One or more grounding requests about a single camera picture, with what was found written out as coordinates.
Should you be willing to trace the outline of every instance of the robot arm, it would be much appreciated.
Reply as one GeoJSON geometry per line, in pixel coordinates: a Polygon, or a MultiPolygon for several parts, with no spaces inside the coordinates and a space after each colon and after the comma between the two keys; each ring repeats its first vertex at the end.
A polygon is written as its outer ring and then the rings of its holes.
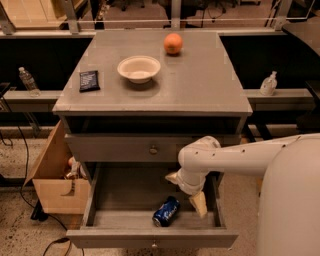
{"type": "Polygon", "coordinates": [[[263,176],[257,256],[318,256],[320,251],[320,134],[221,148],[203,137],[179,153],[181,169],[166,178],[190,195],[200,217],[210,171],[263,176]]]}
{"type": "Polygon", "coordinates": [[[181,169],[167,175],[166,179],[191,196],[191,204],[203,217],[207,210],[202,189],[210,171],[263,177],[269,163],[283,148],[306,138],[320,138],[320,134],[296,135],[224,148],[215,138],[206,136],[179,152],[181,169]]]}

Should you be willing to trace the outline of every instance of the white bowl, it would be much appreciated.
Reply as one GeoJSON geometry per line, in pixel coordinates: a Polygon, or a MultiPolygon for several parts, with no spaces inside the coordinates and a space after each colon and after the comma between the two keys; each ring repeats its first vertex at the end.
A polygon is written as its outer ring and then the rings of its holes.
{"type": "Polygon", "coordinates": [[[143,84],[155,76],[160,67],[160,62],[149,56],[132,56],[119,63],[118,72],[135,84],[143,84]]]}

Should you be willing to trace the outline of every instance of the blue can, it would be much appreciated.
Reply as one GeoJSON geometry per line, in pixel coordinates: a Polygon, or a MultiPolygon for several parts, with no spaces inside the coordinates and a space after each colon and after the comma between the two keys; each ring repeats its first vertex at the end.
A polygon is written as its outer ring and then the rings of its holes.
{"type": "Polygon", "coordinates": [[[180,202],[175,197],[169,196],[160,209],[153,214],[154,224],[157,227],[168,227],[179,208],[180,202]]]}

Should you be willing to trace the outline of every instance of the drawer handle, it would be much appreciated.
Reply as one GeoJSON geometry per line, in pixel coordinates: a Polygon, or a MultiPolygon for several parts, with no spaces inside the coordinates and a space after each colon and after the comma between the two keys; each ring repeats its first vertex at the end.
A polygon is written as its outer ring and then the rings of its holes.
{"type": "Polygon", "coordinates": [[[151,148],[149,149],[149,153],[151,155],[156,155],[158,153],[158,149],[155,145],[152,145],[151,148]]]}
{"type": "Polygon", "coordinates": [[[152,249],[157,249],[158,245],[156,244],[156,241],[153,241],[153,244],[151,245],[152,249]]]}

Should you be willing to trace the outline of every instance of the chair leg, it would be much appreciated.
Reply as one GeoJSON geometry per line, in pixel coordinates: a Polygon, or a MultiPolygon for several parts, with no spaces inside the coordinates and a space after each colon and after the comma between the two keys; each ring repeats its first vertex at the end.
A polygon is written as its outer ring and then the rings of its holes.
{"type": "Polygon", "coordinates": [[[201,28],[203,28],[203,20],[204,20],[204,14],[206,13],[207,9],[202,10],[202,18],[201,18],[201,28]]]}
{"type": "Polygon", "coordinates": [[[121,10],[124,12],[127,9],[128,5],[129,5],[129,0],[122,0],[121,10]]]}
{"type": "Polygon", "coordinates": [[[218,5],[222,8],[222,13],[226,13],[227,10],[226,8],[224,7],[224,5],[222,4],[222,2],[220,0],[215,0],[216,2],[216,7],[218,7],[218,5]]]}

